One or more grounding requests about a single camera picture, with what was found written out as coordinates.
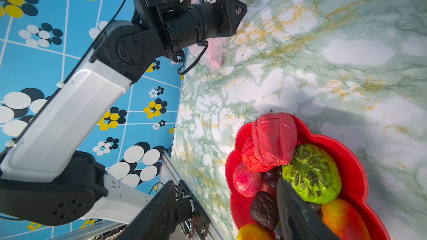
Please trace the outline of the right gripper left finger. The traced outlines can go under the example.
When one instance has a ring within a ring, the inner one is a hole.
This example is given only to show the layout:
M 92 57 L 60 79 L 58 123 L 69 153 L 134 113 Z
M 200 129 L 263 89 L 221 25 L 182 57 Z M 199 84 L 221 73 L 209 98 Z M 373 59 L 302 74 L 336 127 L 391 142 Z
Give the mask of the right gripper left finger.
M 168 240 L 172 230 L 176 191 L 168 181 L 140 214 L 122 231 L 118 240 Z

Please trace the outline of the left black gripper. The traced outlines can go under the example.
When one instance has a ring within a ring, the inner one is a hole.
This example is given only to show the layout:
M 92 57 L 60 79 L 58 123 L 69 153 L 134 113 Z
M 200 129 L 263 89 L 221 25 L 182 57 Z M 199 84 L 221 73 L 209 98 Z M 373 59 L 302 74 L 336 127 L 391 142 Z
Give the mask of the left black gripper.
M 175 52 L 211 38 L 234 36 L 247 13 L 239 0 L 192 4 L 183 11 L 164 14 L 166 35 Z

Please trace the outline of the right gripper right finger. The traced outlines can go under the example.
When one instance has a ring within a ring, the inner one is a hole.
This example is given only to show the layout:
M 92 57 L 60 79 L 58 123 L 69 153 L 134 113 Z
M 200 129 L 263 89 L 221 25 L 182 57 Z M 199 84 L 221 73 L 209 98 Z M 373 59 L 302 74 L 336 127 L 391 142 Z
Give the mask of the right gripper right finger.
M 339 240 L 284 179 L 277 183 L 277 204 L 285 240 Z

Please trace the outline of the pink plastic bag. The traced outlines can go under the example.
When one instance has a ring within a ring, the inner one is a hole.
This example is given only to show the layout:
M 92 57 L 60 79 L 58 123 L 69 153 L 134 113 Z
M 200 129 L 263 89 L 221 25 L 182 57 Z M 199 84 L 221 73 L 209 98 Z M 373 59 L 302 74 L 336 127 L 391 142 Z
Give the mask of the pink plastic bag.
M 216 0 L 191 0 L 192 4 L 211 3 L 214 4 Z M 184 75 L 194 68 L 199 62 L 202 62 L 210 70 L 217 70 L 222 65 L 223 47 L 225 45 L 226 37 L 211 38 L 200 43 L 193 44 L 189 47 L 190 53 L 195 55 L 197 59 L 192 64 L 186 66 L 186 69 L 180 67 L 178 73 Z

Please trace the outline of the small red orange fruit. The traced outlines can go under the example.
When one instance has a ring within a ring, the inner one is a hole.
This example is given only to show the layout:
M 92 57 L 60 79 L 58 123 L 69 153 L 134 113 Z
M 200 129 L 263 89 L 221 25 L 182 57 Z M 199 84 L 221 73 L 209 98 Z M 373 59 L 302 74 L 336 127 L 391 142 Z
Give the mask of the small red orange fruit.
M 321 207 L 323 223 L 341 240 L 370 240 L 359 212 L 347 201 L 336 198 Z

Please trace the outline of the yellow red mango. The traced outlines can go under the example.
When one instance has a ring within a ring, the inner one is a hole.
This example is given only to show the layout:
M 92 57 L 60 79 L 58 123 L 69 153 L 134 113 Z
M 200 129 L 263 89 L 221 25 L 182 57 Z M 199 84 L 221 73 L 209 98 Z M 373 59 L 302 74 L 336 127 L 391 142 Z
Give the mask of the yellow red mango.
M 256 224 L 247 224 L 239 229 L 237 240 L 274 240 L 274 237 Z

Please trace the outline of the red flower-shaped plate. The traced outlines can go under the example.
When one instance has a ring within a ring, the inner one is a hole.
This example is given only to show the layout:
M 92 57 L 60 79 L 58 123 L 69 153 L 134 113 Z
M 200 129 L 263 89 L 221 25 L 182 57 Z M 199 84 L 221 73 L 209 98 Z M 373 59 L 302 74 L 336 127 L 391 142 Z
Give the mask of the red flower-shaped plate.
M 325 150 L 336 162 L 342 189 L 339 197 L 350 203 L 363 218 L 372 240 L 389 240 L 389 233 L 381 219 L 367 204 L 369 183 L 367 174 L 355 154 L 339 141 L 321 134 L 313 134 L 309 127 L 296 116 L 292 116 L 298 131 L 297 143 L 312 143 Z M 243 125 L 235 138 L 235 149 L 225 163 L 225 175 L 230 190 L 230 212 L 236 228 L 254 223 L 250 217 L 251 197 L 241 195 L 233 185 L 232 175 L 242 162 L 244 143 L 251 136 L 252 122 Z

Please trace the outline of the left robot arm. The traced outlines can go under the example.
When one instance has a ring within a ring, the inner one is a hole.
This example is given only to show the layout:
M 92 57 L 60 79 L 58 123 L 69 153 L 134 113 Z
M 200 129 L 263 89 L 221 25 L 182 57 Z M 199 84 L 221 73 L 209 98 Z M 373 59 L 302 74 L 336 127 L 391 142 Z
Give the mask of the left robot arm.
M 78 151 L 113 103 L 160 57 L 231 37 L 247 13 L 240 0 L 133 0 L 131 21 L 111 20 L 78 65 L 1 153 L 1 212 L 60 226 L 80 218 L 140 220 L 150 196 L 121 184 Z

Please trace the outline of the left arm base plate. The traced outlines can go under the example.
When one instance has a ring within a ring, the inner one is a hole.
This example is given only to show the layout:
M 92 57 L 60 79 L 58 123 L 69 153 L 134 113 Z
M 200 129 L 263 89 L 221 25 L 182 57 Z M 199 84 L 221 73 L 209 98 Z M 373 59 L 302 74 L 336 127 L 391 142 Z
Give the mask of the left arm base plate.
M 209 215 L 206 213 L 195 194 L 183 180 L 179 181 L 179 189 L 182 192 L 183 197 L 187 197 L 191 200 L 192 205 L 194 206 L 192 217 L 194 220 L 194 231 L 197 234 L 198 240 L 209 240 L 210 238 L 208 238 L 208 235 L 211 224 Z

